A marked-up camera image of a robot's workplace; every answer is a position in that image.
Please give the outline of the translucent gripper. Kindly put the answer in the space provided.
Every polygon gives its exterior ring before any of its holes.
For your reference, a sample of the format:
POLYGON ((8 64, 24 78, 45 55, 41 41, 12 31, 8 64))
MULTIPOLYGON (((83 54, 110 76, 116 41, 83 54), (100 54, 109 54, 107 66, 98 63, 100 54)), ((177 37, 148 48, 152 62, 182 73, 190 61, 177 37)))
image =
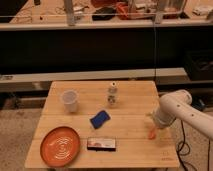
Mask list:
POLYGON ((153 117, 153 114, 152 113, 147 113, 146 114, 146 117, 150 119, 151 121, 151 128, 150 128, 150 131, 152 133, 156 133, 158 130, 159 130, 159 127, 158 125, 155 123, 154 121, 154 117, 153 117))

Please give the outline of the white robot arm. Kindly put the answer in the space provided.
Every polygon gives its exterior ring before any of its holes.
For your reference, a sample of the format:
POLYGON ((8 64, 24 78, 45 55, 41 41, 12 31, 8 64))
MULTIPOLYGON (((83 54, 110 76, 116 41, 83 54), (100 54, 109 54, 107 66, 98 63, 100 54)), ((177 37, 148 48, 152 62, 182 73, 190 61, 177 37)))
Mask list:
POLYGON ((195 109, 191 103, 192 95, 184 89, 162 95, 158 107, 151 113, 154 125, 164 129, 178 118, 213 140, 213 117, 195 109))

